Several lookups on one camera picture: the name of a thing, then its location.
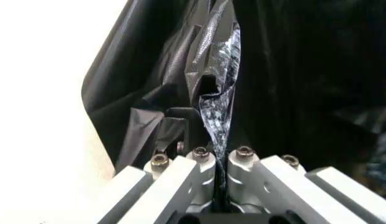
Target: metal frame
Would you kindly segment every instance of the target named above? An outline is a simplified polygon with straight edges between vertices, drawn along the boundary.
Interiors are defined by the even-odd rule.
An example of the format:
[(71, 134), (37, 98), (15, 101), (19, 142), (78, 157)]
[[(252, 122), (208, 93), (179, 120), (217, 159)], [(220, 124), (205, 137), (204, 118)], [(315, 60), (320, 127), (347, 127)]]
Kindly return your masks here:
[(317, 169), (306, 176), (366, 222), (386, 223), (386, 200), (335, 168)]
[(152, 175), (127, 166), (106, 185), (89, 223), (116, 223), (153, 183)]
[(271, 213), (291, 210), (306, 223), (365, 223), (278, 156), (255, 162), (248, 186)]
[(196, 161), (178, 156), (118, 223), (164, 224), (186, 211), (200, 185)]

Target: white wall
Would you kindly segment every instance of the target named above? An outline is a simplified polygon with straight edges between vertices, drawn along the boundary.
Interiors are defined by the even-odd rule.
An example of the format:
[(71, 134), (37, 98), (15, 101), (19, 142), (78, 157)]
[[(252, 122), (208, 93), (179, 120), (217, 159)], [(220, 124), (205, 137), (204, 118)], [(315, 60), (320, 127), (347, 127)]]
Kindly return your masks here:
[(0, 223), (81, 223), (111, 178), (81, 85), (126, 1), (0, 1)]

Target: hex socket screw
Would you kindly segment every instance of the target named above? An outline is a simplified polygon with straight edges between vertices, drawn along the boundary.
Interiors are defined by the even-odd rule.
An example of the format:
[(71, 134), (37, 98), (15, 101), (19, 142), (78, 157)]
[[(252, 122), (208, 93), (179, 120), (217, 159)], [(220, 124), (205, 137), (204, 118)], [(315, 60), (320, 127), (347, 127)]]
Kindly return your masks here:
[(150, 160), (150, 165), (153, 171), (162, 172), (169, 165), (168, 156), (163, 153), (155, 154)]
[(192, 157), (199, 163), (207, 162), (210, 152), (205, 147), (197, 147), (193, 149)]
[(298, 160), (298, 158), (296, 158), (295, 156), (286, 154), (286, 155), (283, 155), (283, 156), (282, 156), (282, 159), (283, 159), (287, 164), (289, 164), (290, 166), (292, 166), (292, 168), (298, 169), (298, 166), (299, 166), (299, 160)]
[(239, 160), (247, 161), (250, 160), (254, 155), (252, 148), (248, 146), (240, 146), (236, 149), (236, 157)]

